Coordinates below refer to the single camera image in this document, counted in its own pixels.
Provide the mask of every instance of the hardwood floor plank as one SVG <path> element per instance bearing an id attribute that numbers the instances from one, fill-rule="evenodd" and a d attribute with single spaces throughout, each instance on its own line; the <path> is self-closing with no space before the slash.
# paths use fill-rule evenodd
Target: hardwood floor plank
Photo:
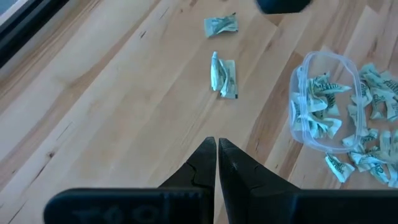
<path id="1" fill-rule="evenodd" d="M 350 58 L 357 67 L 361 68 L 366 63 L 368 52 L 374 43 L 377 33 L 381 31 L 383 18 L 370 7 L 365 7 L 354 29 L 344 56 Z"/>
<path id="2" fill-rule="evenodd" d="M 325 156 L 324 152 L 304 146 L 298 155 L 288 181 L 302 189 L 340 188 L 341 184 L 328 168 Z"/>
<path id="3" fill-rule="evenodd" d="M 387 70 L 398 37 L 398 2 L 383 3 L 379 11 L 380 29 L 367 58 L 367 61 L 374 63 L 380 71 Z"/>
<path id="4" fill-rule="evenodd" d="M 279 26 L 280 22 L 282 22 L 282 19 L 284 18 L 284 14 L 276 14 L 276 15 L 264 15 L 264 17 L 273 23 L 275 26 Z"/>
<path id="5" fill-rule="evenodd" d="M 217 224 L 228 224 L 228 216 L 226 214 L 226 209 L 225 206 L 221 208 L 220 214 L 218 215 L 218 218 L 215 219 L 215 223 Z"/>
<path id="6" fill-rule="evenodd" d="M 246 152 L 261 164 L 265 163 L 286 119 L 289 102 L 289 83 L 292 70 L 299 66 L 303 57 L 295 52 L 274 85 L 250 134 Z"/>
<path id="7" fill-rule="evenodd" d="M 326 31 L 323 45 L 336 54 L 343 54 L 366 6 L 366 1 L 339 1 L 337 14 Z"/>
<path id="8" fill-rule="evenodd" d="M 398 76 L 398 37 L 396 39 L 394 50 L 392 51 L 388 69 L 391 74 Z"/>
<path id="9" fill-rule="evenodd" d="M 368 2 L 368 6 L 376 12 L 380 11 L 383 3 L 385 2 L 380 0 L 366 0 L 366 1 Z"/>
<path id="10" fill-rule="evenodd" d="M 338 9 L 341 10 L 339 1 L 318 0 L 307 10 L 313 12 L 312 18 L 305 28 L 295 51 L 301 56 L 313 50 L 320 50 L 328 30 L 334 24 Z"/>
<path id="11" fill-rule="evenodd" d="M 293 139 L 290 133 L 290 121 L 286 120 L 264 166 L 284 179 L 288 179 L 302 147 L 302 143 Z"/>

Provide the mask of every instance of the clear plastic container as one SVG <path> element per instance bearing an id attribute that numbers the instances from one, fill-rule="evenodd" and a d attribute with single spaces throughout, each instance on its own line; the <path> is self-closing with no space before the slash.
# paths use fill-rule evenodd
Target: clear plastic container
<path id="1" fill-rule="evenodd" d="M 310 113 L 308 112 L 307 101 L 305 100 L 308 97 L 307 80 L 327 72 L 330 72 L 328 82 L 350 86 L 351 89 L 335 94 L 336 105 L 340 115 L 327 115 L 328 118 L 337 118 L 342 121 L 334 137 L 329 138 L 326 136 L 324 138 L 313 138 L 310 133 L 310 124 L 307 118 L 300 118 L 299 124 L 296 124 L 296 128 L 294 128 L 295 122 L 297 122 L 295 119 L 295 105 L 299 105 L 301 114 Z M 293 96 L 297 96 L 298 94 L 300 95 L 300 101 L 295 104 L 293 103 Z M 359 75 L 355 64 L 351 60 L 330 52 L 310 52 L 304 58 L 303 64 L 293 71 L 290 78 L 289 121 L 293 138 L 296 141 L 302 142 L 320 151 L 344 153 L 353 150 L 359 144 L 361 138 L 360 133 L 363 125 L 364 110 L 362 102 L 358 102 L 355 121 L 357 126 L 355 126 L 353 119 L 348 114 L 347 106 L 354 105 L 351 97 L 359 96 L 361 96 Z M 352 135 L 355 135 L 353 144 L 351 146 L 342 145 L 341 140 Z"/>

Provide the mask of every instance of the black object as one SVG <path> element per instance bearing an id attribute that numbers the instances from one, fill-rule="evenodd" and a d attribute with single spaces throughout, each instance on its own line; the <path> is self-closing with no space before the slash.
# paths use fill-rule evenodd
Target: black object
<path id="1" fill-rule="evenodd" d="M 295 13 L 303 10 L 312 0 L 256 0 L 265 14 Z"/>
<path id="2" fill-rule="evenodd" d="M 227 139 L 218 146 L 231 224 L 395 223 L 396 190 L 300 190 Z M 72 189 L 50 200 L 46 224 L 213 223 L 216 144 L 206 138 L 158 189 Z"/>
<path id="3" fill-rule="evenodd" d="M 158 189 L 71 189 L 54 196 L 45 223 L 213 224 L 216 142 L 206 138 Z"/>
<path id="4" fill-rule="evenodd" d="M 0 26 L 0 67 L 69 0 L 29 0 Z"/>

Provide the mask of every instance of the black plastic tool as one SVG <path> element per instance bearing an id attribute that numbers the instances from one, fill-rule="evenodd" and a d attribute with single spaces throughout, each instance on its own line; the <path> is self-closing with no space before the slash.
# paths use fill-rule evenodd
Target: black plastic tool
<path id="1" fill-rule="evenodd" d="M 218 156 L 231 224 L 396 222 L 396 190 L 300 190 L 223 138 Z M 206 138 L 158 189 L 67 190 L 50 200 L 44 220 L 212 224 L 215 174 L 216 143 Z"/>

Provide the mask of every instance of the wood grain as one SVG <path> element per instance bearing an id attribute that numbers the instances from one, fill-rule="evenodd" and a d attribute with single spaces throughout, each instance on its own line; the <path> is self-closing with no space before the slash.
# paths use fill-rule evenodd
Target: wood grain
<path id="1" fill-rule="evenodd" d="M 239 32 L 205 38 L 204 18 L 233 12 Z M 71 0 L 0 69 L 0 223 L 42 223 L 71 187 L 156 187 L 207 136 L 298 187 L 386 188 L 366 173 L 340 184 L 324 153 L 292 139 L 287 103 L 313 50 L 397 75 L 397 15 L 393 0 L 274 16 L 240 0 Z M 236 61 L 237 100 L 210 90 L 215 50 Z M 228 222 L 219 180 L 215 222 Z"/>

